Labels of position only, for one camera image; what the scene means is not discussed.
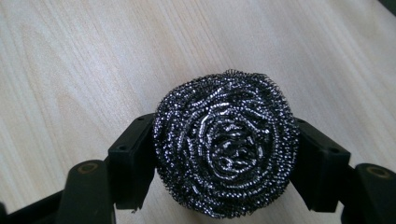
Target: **table surface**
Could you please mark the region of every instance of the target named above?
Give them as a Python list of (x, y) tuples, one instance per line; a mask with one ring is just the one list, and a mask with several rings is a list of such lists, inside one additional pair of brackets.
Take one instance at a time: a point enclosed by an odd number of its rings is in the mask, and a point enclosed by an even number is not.
[[(267, 74), (291, 110), (396, 170), (396, 18), (375, 0), (0, 2), (0, 201), (13, 212), (103, 159), (174, 87), (229, 68)], [(190, 211), (155, 175), (118, 223), (340, 223), (293, 187), (253, 215)]]

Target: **stainless steel scourer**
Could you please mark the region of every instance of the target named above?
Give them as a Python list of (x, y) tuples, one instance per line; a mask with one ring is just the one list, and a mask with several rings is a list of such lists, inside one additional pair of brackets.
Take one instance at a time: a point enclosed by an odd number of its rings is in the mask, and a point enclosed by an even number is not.
[(279, 197), (298, 128), (278, 86), (228, 70), (170, 91), (154, 121), (158, 174), (173, 198), (211, 217), (251, 214)]

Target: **light wood grain surface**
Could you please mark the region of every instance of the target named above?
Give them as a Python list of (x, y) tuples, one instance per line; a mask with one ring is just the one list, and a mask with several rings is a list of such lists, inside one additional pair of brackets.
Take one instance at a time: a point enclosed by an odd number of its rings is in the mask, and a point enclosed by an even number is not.
[[(228, 68), (265, 73), (305, 119), (396, 170), (396, 18), (375, 0), (0, 2), (0, 201), (13, 212), (103, 159), (177, 85)], [(155, 176), (118, 223), (340, 223), (292, 185), (252, 216), (178, 205)]]

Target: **wooden table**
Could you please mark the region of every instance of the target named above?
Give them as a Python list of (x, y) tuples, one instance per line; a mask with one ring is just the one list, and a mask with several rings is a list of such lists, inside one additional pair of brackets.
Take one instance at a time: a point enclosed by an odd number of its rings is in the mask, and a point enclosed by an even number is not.
[[(396, 170), (396, 18), (375, 0), (17, 1), (0, 3), (0, 201), (8, 212), (103, 159), (177, 85), (228, 68), (265, 73), (294, 115)], [(155, 176), (118, 223), (340, 223), (292, 185), (252, 216), (178, 205)]]

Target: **metal spiral coil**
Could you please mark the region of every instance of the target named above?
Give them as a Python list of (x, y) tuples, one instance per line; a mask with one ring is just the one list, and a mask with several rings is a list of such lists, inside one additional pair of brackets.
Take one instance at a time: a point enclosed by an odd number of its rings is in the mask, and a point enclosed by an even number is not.
[(157, 172), (183, 206), (217, 218), (244, 216), (289, 184), (298, 133), (267, 75), (199, 77), (170, 91), (157, 109)]

